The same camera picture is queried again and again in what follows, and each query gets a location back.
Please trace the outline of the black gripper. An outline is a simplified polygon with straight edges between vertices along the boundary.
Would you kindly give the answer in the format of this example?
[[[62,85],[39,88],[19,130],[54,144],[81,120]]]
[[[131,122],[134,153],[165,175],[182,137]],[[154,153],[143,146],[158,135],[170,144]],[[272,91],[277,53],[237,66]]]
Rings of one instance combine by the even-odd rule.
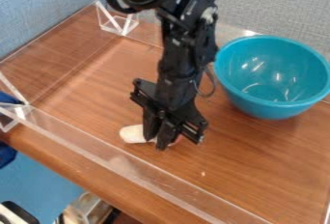
[[[143,136],[147,141],[158,135],[157,149],[163,151],[178,139],[186,136],[196,144],[204,139],[208,120],[192,99],[177,110],[163,107],[157,101],[157,84],[135,78],[130,99],[143,109]]]

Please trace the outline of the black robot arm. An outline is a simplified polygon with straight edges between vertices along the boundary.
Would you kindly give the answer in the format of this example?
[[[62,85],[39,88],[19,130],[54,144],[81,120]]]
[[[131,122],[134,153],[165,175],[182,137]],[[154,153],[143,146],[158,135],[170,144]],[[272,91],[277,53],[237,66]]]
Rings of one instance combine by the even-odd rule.
[[[143,108],[143,138],[165,150],[181,135],[194,143],[204,139],[208,120],[196,98],[205,77],[212,77],[209,64],[216,60],[218,45],[216,0],[106,0],[123,14],[146,10],[157,13],[162,23],[165,52],[158,63],[155,83],[137,78],[131,100]]]

